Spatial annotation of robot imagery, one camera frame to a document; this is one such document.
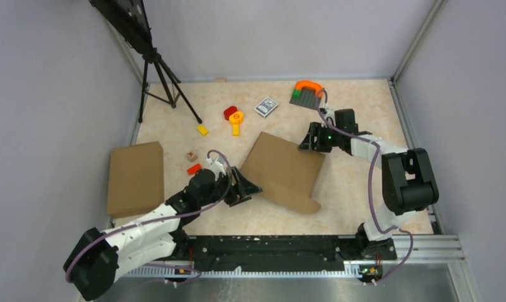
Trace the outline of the large cardboard box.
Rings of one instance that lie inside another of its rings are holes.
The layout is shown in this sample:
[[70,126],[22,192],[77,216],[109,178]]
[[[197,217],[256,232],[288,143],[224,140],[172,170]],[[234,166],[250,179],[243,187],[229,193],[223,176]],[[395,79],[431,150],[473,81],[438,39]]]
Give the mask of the large cardboard box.
[[293,142],[261,132],[240,172],[262,188],[267,200],[312,215],[321,209],[311,195],[324,160],[324,154],[300,151]]

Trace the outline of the yellow rectangular block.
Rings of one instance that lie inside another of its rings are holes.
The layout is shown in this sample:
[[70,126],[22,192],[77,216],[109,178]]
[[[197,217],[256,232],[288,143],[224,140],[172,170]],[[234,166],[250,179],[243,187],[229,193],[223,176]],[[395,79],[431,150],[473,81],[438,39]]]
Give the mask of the yellow rectangular block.
[[208,129],[204,126],[204,125],[198,125],[197,126],[197,131],[202,135],[202,136],[206,136],[207,134],[209,134],[209,131]]

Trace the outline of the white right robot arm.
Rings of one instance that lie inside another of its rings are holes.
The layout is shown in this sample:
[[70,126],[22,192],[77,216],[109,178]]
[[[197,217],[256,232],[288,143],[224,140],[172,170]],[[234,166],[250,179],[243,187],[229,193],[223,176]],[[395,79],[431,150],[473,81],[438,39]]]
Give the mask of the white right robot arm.
[[390,144],[368,131],[359,130],[353,109],[320,108],[321,122],[311,122],[299,144],[301,151],[329,153],[337,147],[370,163],[368,179],[381,171],[383,204],[373,205],[373,186],[368,184],[371,219],[359,226],[355,250],[363,259],[372,259],[388,240],[416,212],[439,199],[434,172],[427,151]]

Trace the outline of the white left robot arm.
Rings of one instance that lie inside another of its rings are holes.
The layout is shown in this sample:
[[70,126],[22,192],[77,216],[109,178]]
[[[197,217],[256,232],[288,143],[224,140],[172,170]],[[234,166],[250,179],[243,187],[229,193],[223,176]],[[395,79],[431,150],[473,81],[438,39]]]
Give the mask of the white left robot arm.
[[90,228],[63,265],[66,281],[93,301],[126,273],[153,260],[180,260],[188,252],[183,228],[220,202],[229,207],[262,192],[236,167],[229,173],[199,170],[188,185],[137,220],[107,230]]

